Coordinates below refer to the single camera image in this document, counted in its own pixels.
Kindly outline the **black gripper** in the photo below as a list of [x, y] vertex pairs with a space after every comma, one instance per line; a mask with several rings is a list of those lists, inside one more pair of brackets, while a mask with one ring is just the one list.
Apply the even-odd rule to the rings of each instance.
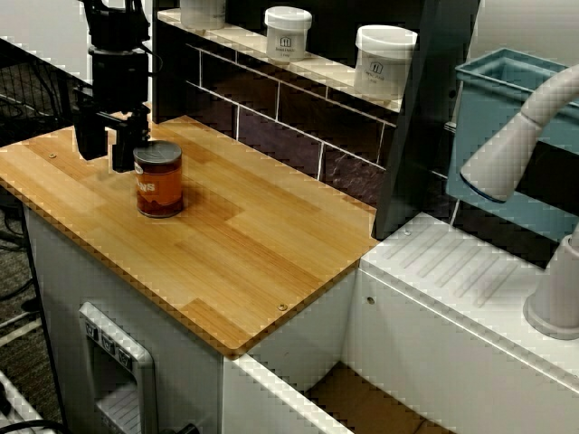
[[118, 173], [134, 167], [134, 149], [145, 147], [149, 140], [147, 101], [148, 57], [142, 49], [112, 51], [89, 48], [92, 60], [92, 84], [74, 90], [73, 124], [81, 156], [90, 161], [108, 153], [108, 133], [99, 113], [130, 114], [114, 129], [112, 168]]

